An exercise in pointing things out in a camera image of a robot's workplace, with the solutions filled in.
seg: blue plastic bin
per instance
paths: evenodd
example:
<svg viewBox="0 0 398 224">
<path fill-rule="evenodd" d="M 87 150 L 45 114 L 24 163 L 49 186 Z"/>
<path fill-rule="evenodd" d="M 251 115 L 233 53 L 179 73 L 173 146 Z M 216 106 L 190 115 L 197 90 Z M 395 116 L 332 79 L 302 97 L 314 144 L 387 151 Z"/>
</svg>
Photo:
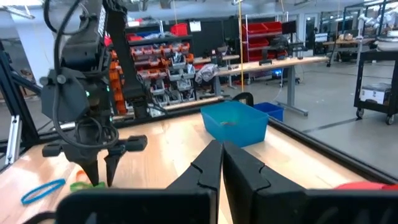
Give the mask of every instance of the blue plastic bin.
<svg viewBox="0 0 398 224">
<path fill-rule="evenodd" d="M 239 147 L 264 140 L 268 115 L 238 101 L 203 107 L 206 130 L 218 141 L 231 141 Z"/>
<path fill-rule="evenodd" d="M 284 108 L 273 105 L 272 103 L 258 103 L 254 105 L 254 108 L 267 113 L 269 116 L 279 120 L 280 122 L 284 122 Z"/>
</svg>

